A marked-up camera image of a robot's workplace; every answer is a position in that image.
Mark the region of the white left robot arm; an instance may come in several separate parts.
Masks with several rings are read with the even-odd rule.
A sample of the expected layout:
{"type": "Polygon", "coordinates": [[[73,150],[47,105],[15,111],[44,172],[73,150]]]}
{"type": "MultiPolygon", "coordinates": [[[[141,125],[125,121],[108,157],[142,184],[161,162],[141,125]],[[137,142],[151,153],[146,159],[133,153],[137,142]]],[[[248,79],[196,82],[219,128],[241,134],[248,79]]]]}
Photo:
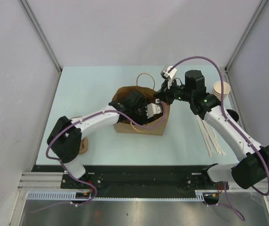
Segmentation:
{"type": "Polygon", "coordinates": [[[73,185],[83,188],[88,182],[86,170],[78,158],[82,139],[98,129],[125,119],[132,119],[139,125],[147,124],[149,120],[147,106],[150,103],[152,98],[145,97],[138,91],[131,91],[126,97],[111,101],[99,112],[74,119],[65,116],[58,119],[47,139],[47,144],[65,170],[72,175],[73,185]]]}

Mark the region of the brown paper bag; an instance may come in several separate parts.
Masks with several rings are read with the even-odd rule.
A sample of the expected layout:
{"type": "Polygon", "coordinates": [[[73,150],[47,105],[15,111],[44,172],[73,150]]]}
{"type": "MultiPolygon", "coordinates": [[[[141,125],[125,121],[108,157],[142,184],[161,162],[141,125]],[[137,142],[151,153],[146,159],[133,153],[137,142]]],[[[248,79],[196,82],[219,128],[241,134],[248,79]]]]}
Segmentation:
{"type": "Polygon", "coordinates": [[[114,129],[123,134],[162,136],[169,119],[170,106],[161,104],[154,97],[154,78],[152,88],[139,86],[141,75],[151,77],[148,73],[139,74],[136,85],[120,87],[112,97],[109,104],[128,116],[121,115],[118,123],[114,124],[114,129]]]}

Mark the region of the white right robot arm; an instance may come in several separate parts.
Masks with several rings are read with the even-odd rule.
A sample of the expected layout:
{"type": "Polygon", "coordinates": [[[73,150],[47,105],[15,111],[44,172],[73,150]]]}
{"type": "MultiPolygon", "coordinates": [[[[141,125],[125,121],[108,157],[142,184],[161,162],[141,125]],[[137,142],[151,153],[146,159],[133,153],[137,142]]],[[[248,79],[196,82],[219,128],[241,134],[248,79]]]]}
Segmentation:
{"type": "Polygon", "coordinates": [[[174,100],[189,102],[194,115],[211,125],[234,152],[238,164],[214,164],[201,176],[201,184],[212,189],[220,181],[234,181],[243,189],[269,176],[269,145],[264,147],[252,139],[228,114],[221,101],[206,91],[204,76],[199,70],[185,73],[185,83],[178,85],[176,69],[164,69],[161,76],[164,82],[155,98],[168,105],[174,100]]]}

